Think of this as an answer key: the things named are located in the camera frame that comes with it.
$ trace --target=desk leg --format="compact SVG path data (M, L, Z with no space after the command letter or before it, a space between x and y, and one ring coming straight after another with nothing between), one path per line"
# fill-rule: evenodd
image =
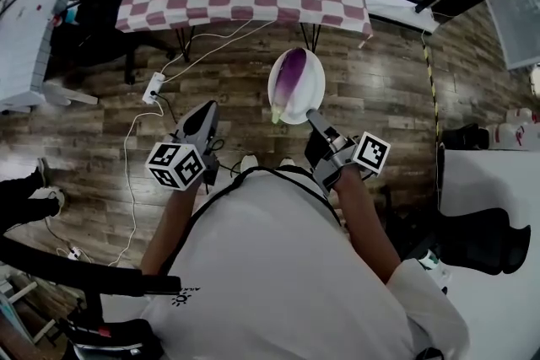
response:
M98 99L89 94L75 92L74 90L65 89L53 83L43 83L42 92L47 102L55 105L70 105L72 100L77 100L83 104L97 105Z
M310 47L310 43L307 40L307 36L305 34L304 23L300 23L300 27L302 28L302 35L304 35L305 46L307 47L308 50L313 51L315 53L315 50L317 48L317 42L319 41L319 34L321 33L321 25L319 24L317 26L317 29L315 29L316 25L313 24L313 29L311 31L311 47Z
M182 55L184 56L184 61L186 63L189 62L189 51L192 48L192 40L193 40L193 34L195 33L195 27L192 27L192 32L189 35L189 40L186 40L186 36L184 35L184 28L180 28L180 33L178 32L178 29L175 29L176 32L176 38L178 38L178 44L180 44L180 49L182 51Z

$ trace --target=person's left arm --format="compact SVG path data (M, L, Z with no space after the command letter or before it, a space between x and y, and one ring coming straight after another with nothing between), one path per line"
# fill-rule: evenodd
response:
M192 216L200 184L200 181L196 181L187 191L174 191L171 194L159 226L141 260L140 268L144 275L159 274L162 265L174 252Z

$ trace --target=shoe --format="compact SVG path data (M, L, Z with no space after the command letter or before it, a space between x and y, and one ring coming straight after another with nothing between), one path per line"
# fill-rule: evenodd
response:
M294 160L291 159L291 158L285 158L284 160L282 160L280 163L279 163L279 166L280 167L284 167L286 165L292 165L293 167L296 166L296 164L294 163Z
M44 188L47 188L47 178L46 178L46 175L45 175L45 161L43 160L43 158L38 158L37 159L37 167L35 167L35 171L37 171L41 177L41 180L43 182L43 186Z
M243 173L244 171L253 168L258 167L259 161L257 161L257 157L253 154L248 154L244 156L242 159L242 162L240 163L240 172Z
M60 216L60 213L62 213L62 209L66 206L66 195L60 188L54 188L49 193L49 198L56 198L58 200L58 213L56 215L51 215L52 218L56 216Z

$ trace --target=person's hand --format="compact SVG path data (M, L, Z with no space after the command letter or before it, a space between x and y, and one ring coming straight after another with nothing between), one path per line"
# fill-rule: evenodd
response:
M334 184L333 188L338 195L345 191L358 190L362 184L362 176L360 175L359 166L357 164L345 165L341 168L339 179Z

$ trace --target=white plate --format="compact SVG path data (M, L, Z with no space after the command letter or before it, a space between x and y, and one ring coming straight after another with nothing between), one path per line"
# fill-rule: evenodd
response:
M317 110L321 106L322 98L324 98L326 82L321 61L311 51L308 51L305 48L303 50L307 54L304 72L300 76L300 80L298 84L296 84L293 94L290 95L287 107L280 117L281 121L289 123L290 125L299 125L300 123L307 121L307 111L310 108L315 108ZM279 68L281 68L281 64L289 51L290 50L282 54L273 64L270 77L268 77L268 99L270 100L270 106L272 106L273 102L273 94L276 89Z

